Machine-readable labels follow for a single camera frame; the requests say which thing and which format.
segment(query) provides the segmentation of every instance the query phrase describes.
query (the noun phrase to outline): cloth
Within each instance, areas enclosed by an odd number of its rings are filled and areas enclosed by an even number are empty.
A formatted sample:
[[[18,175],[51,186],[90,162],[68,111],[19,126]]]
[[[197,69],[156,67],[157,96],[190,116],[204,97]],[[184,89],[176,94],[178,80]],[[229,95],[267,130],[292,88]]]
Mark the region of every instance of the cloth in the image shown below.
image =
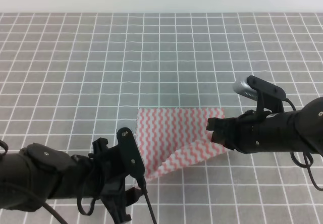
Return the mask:
[[[137,144],[151,181],[228,150],[211,142],[207,119],[224,118],[218,108],[140,108]]]

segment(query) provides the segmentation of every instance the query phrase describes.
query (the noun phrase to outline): cable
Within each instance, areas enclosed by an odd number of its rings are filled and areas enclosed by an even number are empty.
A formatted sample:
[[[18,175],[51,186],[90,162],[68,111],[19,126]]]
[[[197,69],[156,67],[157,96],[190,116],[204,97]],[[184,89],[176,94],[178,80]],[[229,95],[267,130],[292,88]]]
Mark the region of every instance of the cable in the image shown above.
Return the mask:
[[[284,101],[287,102],[292,107],[293,111],[296,111],[296,108],[294,104],[290,101],[290,99],[286,98]]]
[[[0,186],[4,186],[4,187],[9,187],[11,189],[17,190],[22,192],[23,194],[25,194],[26,196],[28,196],[30,199],[32,199],[33,201],[37,202],[38,204],[41,204],[42,207],[44,207],[50,214],[52,214],[57,221],[60,224],[68,224],[61,215],[59,215],[57,213],[57,211],[55,211],[50,205],[48,205],[45,201],[41,200],[38,196],[36,196],[34,193],[32,193],[31,191],[19,186],[19,185],[14,185],[14,184],[10,184],[10,183],[0,183]]]
[[[285,102],[287,102],[293,109],[293,111],[296,111],[296,108],[294,106],[294,104],[288,99],[286,98],[284,100]],[[303,169],[307,169],[308,171],[308,175],[309,175],[309,178],[311,179],[312,181],[312,184],[314,185],[314,187],[319,190],[319,191],[323,191],[323,188],[320,188],[315,180],[314,180],[314,177],[313,177],[313,174],[312,174],[312,171],[311,171],[311,166],[313,165],[314,163],[314,159],[312,157],[312,155],[309,153],[309,152],[303,152],[303,157],[304,157],[304,161],[305,161],[305,164],[302,164],[300,163],[297,158],[295,157],[295,153],[294,152],[291,152],[291,158],[292,158],[292,161],[299,167],[303,168]]]
[[[148,197],[148,191],[147,191],[147,188],[146,188],[147,184],[146,184],[145,178],[142,177],[142,178],[137,179],[137,183],[138,183],[138,186],[141,189],[143,195],[145,196],[145,199],[146,199],[146,202],[147,202],[147,205],[148,205],[148,209],[149,209],[149,212],[150,212],[150,215],[151,215],[152,222],[153,222],[153,224],[157,224],[156,217],[155,217],[155,215],[153,213],[151,203],[150,203],[150,200],[149,200],[149,197]]]

